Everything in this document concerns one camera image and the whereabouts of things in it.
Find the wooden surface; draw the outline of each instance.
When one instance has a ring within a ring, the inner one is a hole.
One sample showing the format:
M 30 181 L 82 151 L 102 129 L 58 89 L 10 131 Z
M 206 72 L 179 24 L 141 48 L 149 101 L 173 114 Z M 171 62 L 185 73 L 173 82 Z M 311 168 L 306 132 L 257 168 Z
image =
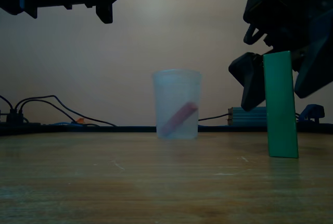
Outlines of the wooden surface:
M 0 138 L 0 223 L 333 223 L 333 136 L 55 133 Z

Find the red object in cup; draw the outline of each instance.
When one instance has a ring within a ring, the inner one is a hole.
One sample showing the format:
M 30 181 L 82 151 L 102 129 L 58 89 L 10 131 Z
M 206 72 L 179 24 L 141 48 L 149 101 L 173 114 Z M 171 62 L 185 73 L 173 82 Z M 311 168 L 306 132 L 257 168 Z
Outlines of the red object in cup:
M 193 113 L 198 110 L 198 106 L 193 102 L 186 103 L 180 110 L 175 113 L 169 121 L 162 127 L 162 135 L 168 136 L 176 128 L 186 121 Z

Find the green rectangular block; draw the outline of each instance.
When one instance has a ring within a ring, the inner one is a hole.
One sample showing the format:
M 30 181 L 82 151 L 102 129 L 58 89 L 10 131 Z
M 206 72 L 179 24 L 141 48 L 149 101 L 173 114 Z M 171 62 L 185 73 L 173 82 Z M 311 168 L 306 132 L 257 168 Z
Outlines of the green rectangular block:
M 298 158 L 290 52 L 264 55 L 264 73 L 269 154 Z

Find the translucent plastic cup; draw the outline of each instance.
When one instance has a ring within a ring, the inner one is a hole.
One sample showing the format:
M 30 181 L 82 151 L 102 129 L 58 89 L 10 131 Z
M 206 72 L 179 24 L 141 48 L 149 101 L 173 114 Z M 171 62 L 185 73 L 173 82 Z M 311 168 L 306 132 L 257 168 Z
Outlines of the translucent plastic cup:
M 201 74 L 184 69 L 164 70 L 153 74 L 153 82 L 158 137 L 196 138 Z

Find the cable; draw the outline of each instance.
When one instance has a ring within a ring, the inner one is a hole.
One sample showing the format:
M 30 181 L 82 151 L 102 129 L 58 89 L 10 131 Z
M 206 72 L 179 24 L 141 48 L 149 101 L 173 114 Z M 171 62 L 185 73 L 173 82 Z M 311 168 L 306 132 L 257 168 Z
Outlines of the cable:
M 56 108 L 57 110 L 59 110 L 60 112 L 64 113 L 69 119 L 71 119 L 73 122 L 75 122 L 75 120 L 70 116 L 68 115 L 65 111 L 63 111 L 61 108 L 58 108 L 56 105 L 50 103 L 50 102 L 47 102 L 47 101 L 44 101 L 44 100 L 36 100 L 36 99 L 32 99 L 32 100 L 28 100 L 28 101 L 25 101 L 21 108 L 20 108 L 20 112 L 22 112 L 23 110 L 23 107 L 25 104 L 29 103 L 29 102 L 42 102 L 42 103 L 47 103 L 47 104 L 50 104 L 52 107 Z
M 18 104 L 16 104 L 15 109 L 17 110 L 17 108 L 19 107 L 19 105 L 20 105 L 21 103 L 23 103 L 24 101 L 32 100 L 32 99 L 44 99 L 44 98 L 50 98 L 50 97 L 54 97 L 54 98 L 55 98 L 55 99 L 56 99 L 56 100 L 62 105 L 62 107 L 64 107 L 64 108 L 67 109 L 68 111 L 71 111 L 72 113 L 74 113 L 74 114 L 76 114 L 76 115 L 78 115 L 78 116 L 81 116 L 81 117 L 86 118 L 86 119 L 91 120 L 91 121 L 97 121 L 97 122 L 105 123 L 105 124 L 111 125 L 111 126 L 113 126 L 113 127 L 116 127 L 116 125 L 114 125 L 114 124 L 112 124 L 112 123 L 109 123 L 109 122 L 107 122 L 107 121 L 101 121 L 101 120 L 97 120 L 97 119 L 94 119 L 94 118 L 91 118 L 91 117 L 87 117 L 87 116 L 81 115 L 80 113 L 78 113 L 78 112 L 76 112 L 76 111 L 74 111 L 74 110 L 68 108 L 68 107 L 67 107 L 65 104 L 63 104 L 62 101 L 61 101 L 58 97 L 56 97 L 55 95 L 47 95 L 47 96 L 31 97 L 31 98 L 23 99 L 23 100 L 19 101 Z
M 221 117 L 224 117 L 224 116 L 230 116 L 230 114 L 224 114 L 224 115 L 221 115 L 221 116 L 215 116 L 215 117 L 203 118 L 203 119 L 199 119 L 199 121 L 206 121 L 206 120 L 211 120 L 211 119 L 221 118 Z
M 0 95 L 0 98 L 1 98 L 2 100 L 4 100 L 4 101 L 9 105 L 10 109 L 12 109 L 12 104 L 10 103 L 9 100 L 5 99 L 2 95 Z

